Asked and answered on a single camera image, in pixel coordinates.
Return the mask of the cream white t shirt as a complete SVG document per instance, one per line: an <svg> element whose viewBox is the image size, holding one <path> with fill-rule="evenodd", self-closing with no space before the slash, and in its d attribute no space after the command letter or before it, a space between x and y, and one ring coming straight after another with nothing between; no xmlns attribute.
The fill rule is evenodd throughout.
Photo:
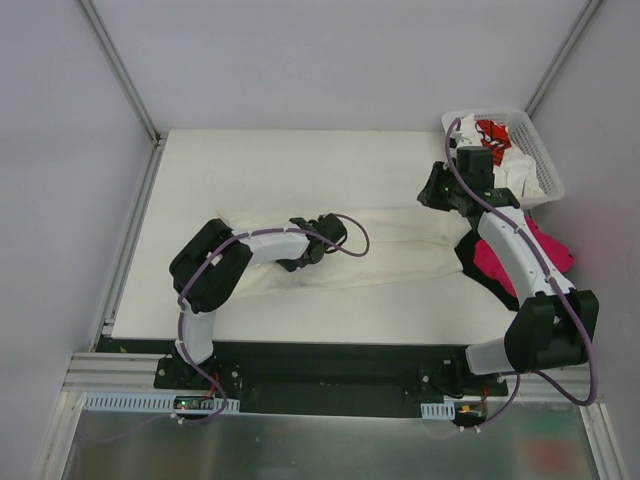
<svg viewBox="0 0 640 480"><path fill-rule="evenodd" d="M370 238L366 256L337 252L292 273L276 263L251 266L232 297L321 291L444 277L462 270L454 248L470 230L455 212L425 207L373 209L347 214Z"/></svg>

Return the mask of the pink t shirt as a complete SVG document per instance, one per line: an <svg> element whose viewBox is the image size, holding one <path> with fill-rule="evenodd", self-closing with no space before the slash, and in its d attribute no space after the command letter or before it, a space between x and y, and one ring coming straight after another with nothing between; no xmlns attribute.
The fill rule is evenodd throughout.
<svg viewBox="0 0 640 480"><path fill-rule="evenodd" d="M575 285L565 276L574 263L569 249L543 233L520 210L513 213L521 230L494 213L481 217L477 233L486 244L485 252L476 255L481 270L498 280L517 298L519 305L537 293L555 295L551 279L564 294L574 289Z"/></svg>

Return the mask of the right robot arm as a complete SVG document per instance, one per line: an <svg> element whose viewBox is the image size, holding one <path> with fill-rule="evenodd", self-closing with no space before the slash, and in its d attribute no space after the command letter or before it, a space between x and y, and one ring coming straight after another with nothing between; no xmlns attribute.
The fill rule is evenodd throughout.
<svg viewBox="0 0 640 480"><path fill-rule="evenodd" d="M417 200L464 217L497 256L519 302L503 337L468 346L466 360L450 369L457 392L473 394L488 374L530 373L588 362L599 302L593 292L577 290L552 264L514 194L495 187L488 149L462 147L447 161L435 162Z"/></svg>

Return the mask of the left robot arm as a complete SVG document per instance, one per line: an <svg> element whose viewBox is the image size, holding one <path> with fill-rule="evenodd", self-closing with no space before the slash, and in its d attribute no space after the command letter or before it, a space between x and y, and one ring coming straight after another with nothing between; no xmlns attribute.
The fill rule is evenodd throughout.
<svg viewBox="0 0 640 480"><path fill-rule="evenodd" d="M208 385L217 310L230 299L248 268L276 263L295 272L318 263L347 238L346 227L333 213L311 220L291 218L253 231L233 229L219 218L208 221L169 266L178 294L178 333L175 352L156 386Z"/></svg>

